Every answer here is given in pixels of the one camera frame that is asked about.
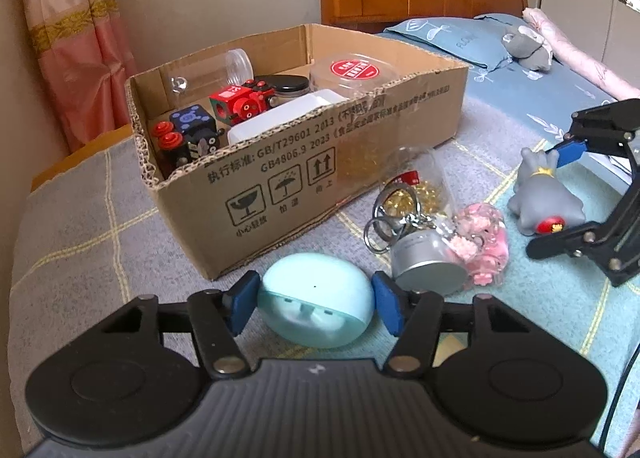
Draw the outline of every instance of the pink keychain charm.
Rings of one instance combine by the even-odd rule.
[[[465,287],[502,284],[502,271],[509,260],[507,230],[502,213],[487,203],[475,203],[456,215],[458,231],[476,242],[476,250],[466,245],[456,250],[465,261],[469,280]]]

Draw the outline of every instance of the blue pillowcase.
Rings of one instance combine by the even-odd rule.
[[[512,61],[501,43],[504,26],[498,19],[420,18],[385,28],[385,32],[431,44],[491,72]]]

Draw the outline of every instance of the red cube toy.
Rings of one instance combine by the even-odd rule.
[[[227,86],[209,96],[217,120],[234,126],[273,108],[275,88],[264,81],[248,80]]]

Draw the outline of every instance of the grey plush toy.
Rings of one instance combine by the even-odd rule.
[[[527,70],[551,70],[553,53],[548,41],[528,26],[507,25],[502,44]]]
[[[583,203],[555,177],[559,154],[524,148],[522,164],[513,186],[508,209],[518,217],[521,234],[547,234],[581,225]]]

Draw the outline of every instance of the black cable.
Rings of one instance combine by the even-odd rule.
[[[604,421],[604,425],[602,426],[602,433],[600,434],[598,449],[600,449],[603,453],[604,453],[604,447],[607,444],[607,435],[609,434],[609,427],[611,427],[611,421],[613,420],[613,415],[616,412],[616,407],[618,406],[618,401],[620,400],[620,396],[622,395],[622,390],[625,389],[626,379],[629,376],[629,373],[631,373],[631,369],[634,367],[634,363],[638,358],[638,354],[640,354],[640,343],[638,343],[638,346],[636,346],[636,351],[629,359],[629,362],[626,364],[625,370],[622,372],[622,375],[620,376],[620,380],[618,381],[616,392],[613,394],[613,399],[611,401],[611,405],[609,406],[607,419]]]

